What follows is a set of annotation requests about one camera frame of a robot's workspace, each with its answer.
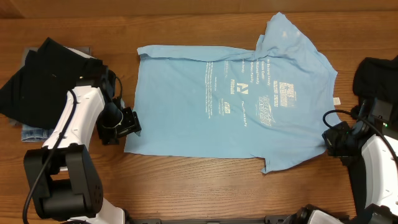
wooden surface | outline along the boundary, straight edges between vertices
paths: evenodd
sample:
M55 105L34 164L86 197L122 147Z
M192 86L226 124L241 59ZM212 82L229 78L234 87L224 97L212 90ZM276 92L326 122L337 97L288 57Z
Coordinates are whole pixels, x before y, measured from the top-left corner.
M253 12L396 11L397 0L0 0L3 17L58 18Z
M134 104L139 58L149 44L224 45L254 49L273 14L109 17L96 19L0 20L0 86L17 71L25 47L46 37L63 45L90 46L93 55L121 77L123 98ZM397 12L287 14L339 72L335 96L349 110L354 71L365 57L398 54ZM340 116L352 123L346 116ZM22 160L41 144L21 142L20 128L0 115L0 223L22 223L29 191ZM134 218L242 218L294 213L312 203L330 212L355 215L348 173L340 160L320 156L283 172L263 175L263 159L199 159L123 153L101 145L96 131L90 154L105 197ZM38 221L33 206L31 223Z

wrinkled fabric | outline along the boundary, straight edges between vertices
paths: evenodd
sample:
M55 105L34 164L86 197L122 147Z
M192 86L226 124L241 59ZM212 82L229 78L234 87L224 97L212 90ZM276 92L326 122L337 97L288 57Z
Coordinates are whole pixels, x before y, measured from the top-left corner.
M127 137L125 152L262 157L266 173L325 151L322 116L334 109L337 72L283 14L255 50L150 45L138 54L142 131ZM340 122L336 114L327 121Z

wooden table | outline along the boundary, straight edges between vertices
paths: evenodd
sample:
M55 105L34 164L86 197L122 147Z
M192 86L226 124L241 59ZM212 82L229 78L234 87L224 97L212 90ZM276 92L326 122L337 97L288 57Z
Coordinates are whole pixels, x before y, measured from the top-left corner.
M0 20L0 85L18 70L25 47L46 37L69 46L90 46L93 55L121 77L123 98L134 104L139 57L150 44L224 45L254 49L273 14L108 17L91 19ZM335 96L349 110L354 72L365 57L398 54L397 12L287 14L338 71ZM347 116L341 119L350 121ZM21 129L0 116L0 223L22 223L29 191L22 160L41 144L22 143ZM260 173L263 159L199 159L123 153L102 146L96 131L90 154L105 197L134 218L242 218L296 212L312 203L330 212L355 216L348 173L340 160L320 156L283 172ZM33 205L31 223L41 222Z

folded black clothing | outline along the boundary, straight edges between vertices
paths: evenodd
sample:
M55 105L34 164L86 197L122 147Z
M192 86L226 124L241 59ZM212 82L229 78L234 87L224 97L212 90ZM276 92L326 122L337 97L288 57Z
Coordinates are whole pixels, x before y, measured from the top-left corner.
M53 129L61 117L67 91L80 77L103 70L102 60L84 58L47 40L0 90L0 113L36 128Z
M353 91L359 102L351 112L358 115L364 100L377 98L393 104L390 119L398 125L398 56L393 60L365 58L355 73Z

light blue shirt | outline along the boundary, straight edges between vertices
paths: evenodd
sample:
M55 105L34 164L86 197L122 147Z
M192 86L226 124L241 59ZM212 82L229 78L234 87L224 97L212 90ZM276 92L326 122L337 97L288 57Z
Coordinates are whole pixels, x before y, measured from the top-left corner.
M150 45L138 54L142 132L127 137L125 152L262 157L270 172L325 151L322 116L334 109L337 72L283 14L267 23L256 50Z

